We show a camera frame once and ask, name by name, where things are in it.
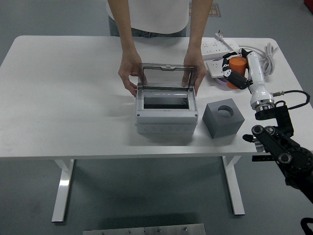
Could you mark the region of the robot right hand white shell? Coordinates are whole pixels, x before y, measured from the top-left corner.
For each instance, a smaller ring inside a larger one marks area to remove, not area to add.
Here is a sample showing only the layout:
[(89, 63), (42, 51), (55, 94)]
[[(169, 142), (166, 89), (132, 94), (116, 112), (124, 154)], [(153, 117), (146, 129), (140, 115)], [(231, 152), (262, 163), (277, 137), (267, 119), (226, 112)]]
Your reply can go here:
[[(248, 78), (230, 68), (230, 59), (236, 56), (247, 60)], [(250, 105), (253, 110), (259, 111), (274, 107), (273, 95), (266, 89), (265, 76), (255, 52), (241, 48), (237, 52), (225, 54), (222, 72), (224, 78), (238, 89), (249, 89), (251, 93)]]

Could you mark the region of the person's right hand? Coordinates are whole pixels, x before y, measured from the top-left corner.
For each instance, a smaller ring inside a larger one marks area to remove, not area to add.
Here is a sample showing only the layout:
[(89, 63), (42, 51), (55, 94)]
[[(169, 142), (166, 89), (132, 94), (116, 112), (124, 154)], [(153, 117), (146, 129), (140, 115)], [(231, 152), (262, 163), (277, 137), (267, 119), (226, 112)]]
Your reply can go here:
[(137, 85), (130, 81), (130, 76), (138, 76), (142, 60), (136, 49), (124, 50), (118, 75), (120, 76), (124, 88), (134, 97), (137, 95)]

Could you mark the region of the person's left hand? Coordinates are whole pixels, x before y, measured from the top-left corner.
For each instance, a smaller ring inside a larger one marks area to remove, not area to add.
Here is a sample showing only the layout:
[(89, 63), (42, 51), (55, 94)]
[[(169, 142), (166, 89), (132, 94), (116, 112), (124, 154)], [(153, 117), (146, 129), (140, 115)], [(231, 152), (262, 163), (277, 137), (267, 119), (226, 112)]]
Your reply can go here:
[(202, 59), (201, 49), (200, 48), (192, 48), (188, 49), (186, 56), (183, 61), (184, 66), (196, 66), (196, 79), (194, 83), (195, 95), (198, 94), (199, 87), (207, 74), (206, 67), (204, 65), (204, 61)]

